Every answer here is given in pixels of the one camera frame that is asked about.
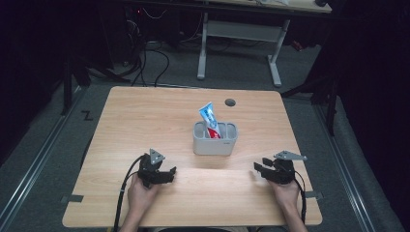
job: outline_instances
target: forearm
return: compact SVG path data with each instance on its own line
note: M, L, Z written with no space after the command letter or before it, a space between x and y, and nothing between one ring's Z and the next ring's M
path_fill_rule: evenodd
M308 231L296 207L283 207L282 211L290 232Z
M124 220L123 225L121 226L120 232L136 232L141 219L142 219L141 213L129 211L127 213L127 216L126 216L126 219Z

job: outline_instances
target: toothpaste tube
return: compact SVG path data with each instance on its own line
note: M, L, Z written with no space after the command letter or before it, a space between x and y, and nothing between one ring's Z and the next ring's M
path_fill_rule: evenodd
M207 132L211 138L220 138L220 128L213 112L212 103L209 102L199 109L199 113L205 121Z

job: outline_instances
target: gray carpet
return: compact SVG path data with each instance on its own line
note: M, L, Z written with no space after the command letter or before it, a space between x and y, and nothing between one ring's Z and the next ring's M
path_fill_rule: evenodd
M158 44L153 43L150 46L155 48ZM168 55L170 64L159 83L200 88L284 92L304 82L320 50L317 46L297 52L292 47L283 47L278 58L278 72L283 86L278 89L273 87L266 63L265 53L269 47L268 43L251 47L232 44L224 52L211 50L208 53L206 79L199 81L196 79L199 48L175 49L164 45L159 51ZM224 45L211 44L210 48L218 50L224 48ZM147 52L145 82L154 82L165 65L166 59L160 54ZM100 119L109 89L120 85L107 79L92 79L92 85L82 92L84 95L67 119L49 152L49 158L41 174L23 201L8 231L106 231L106 228L65 228L61 222L67 207L67 203L61 202L61 199L73 191L82 156ZM48 134L61 120L62 96L60 87L55 92L52 102L33 121L30 130L1 167L1 209L6 207ZM323 222L308 229L362 231L333 156L334 147L331 146L328 134L323 129L323 122L317 113L321 107L311 105L307 97L306 94L297 95L283 101L300 150L303 155L308 156L306 167L312 186L323 195L323 198L318 200ZM83 111L89 111L89 118L93 120L84 120ZM335 134L333 139L364 199L374 231L404 231L366 163L340 101L337 102ZM283 228L267 227L263 231L283 231Z

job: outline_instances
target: storage box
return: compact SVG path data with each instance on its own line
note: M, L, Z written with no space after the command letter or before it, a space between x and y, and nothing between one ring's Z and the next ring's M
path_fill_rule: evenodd
M238 129L229 122L218 122L218 126L221 138L210 138L205 122L193 125L193 151L197 155L231 155L238 138Z

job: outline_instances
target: hand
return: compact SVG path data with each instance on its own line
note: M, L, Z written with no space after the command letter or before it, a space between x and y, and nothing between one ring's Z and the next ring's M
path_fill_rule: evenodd
M274 190L277 202L282 209L286 223L289 226L289 231L308 231L298 212L299 187L296 182L292 181L287 185L280 185L271 181L268 181L268 183Z
M150 208L161 185L152 185L147 189L136 174L132 175L132 182L128 189L129 211L124 220L121 232L136 231L145 212Z

